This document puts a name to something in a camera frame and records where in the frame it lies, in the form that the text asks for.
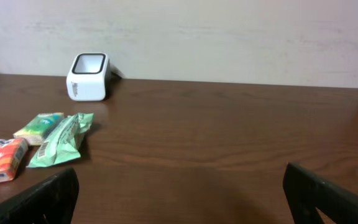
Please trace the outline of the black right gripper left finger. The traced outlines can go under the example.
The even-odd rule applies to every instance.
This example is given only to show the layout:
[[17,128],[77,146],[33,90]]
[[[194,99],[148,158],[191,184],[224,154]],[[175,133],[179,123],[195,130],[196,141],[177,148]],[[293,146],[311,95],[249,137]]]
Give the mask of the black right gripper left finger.
[[73,168],[0,203],[0,223],[70,223],[79,194]]

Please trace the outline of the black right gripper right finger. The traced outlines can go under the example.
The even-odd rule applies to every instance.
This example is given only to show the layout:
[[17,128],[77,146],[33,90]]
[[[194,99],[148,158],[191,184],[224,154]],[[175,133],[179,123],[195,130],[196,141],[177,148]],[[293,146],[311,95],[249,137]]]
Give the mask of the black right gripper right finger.
[[283,190],[295,223],[358,223],[358,195],[292,162],[287,164]]

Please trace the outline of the mint green snack packet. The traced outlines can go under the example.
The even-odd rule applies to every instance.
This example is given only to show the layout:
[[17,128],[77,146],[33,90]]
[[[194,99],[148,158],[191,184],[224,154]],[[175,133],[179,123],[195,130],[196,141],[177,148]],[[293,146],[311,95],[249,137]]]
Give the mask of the mint green snack packet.
[[27,168],[51,167],[79,159],[79,148],[94,120],[94,113],[64,118],[34,153]]

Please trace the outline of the orange small snack pack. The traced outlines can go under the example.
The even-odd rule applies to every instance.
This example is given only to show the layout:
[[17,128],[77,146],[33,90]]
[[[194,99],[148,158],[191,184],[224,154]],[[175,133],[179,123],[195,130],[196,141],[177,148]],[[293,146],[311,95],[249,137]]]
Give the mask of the orange small snack pack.
[[28,150],[25,139],[0,139],[0,182],[15,178],[21,160]]

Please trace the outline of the teal small tissue pack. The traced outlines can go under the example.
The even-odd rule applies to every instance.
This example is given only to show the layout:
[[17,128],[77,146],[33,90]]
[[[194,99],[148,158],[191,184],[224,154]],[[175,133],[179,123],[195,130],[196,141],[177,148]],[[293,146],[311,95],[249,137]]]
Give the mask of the teal small tissue pack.
[[40,113],[23,128],[16,131],[15,139],[25,139],[30,146],[40,146],[64,119],[64,113]]

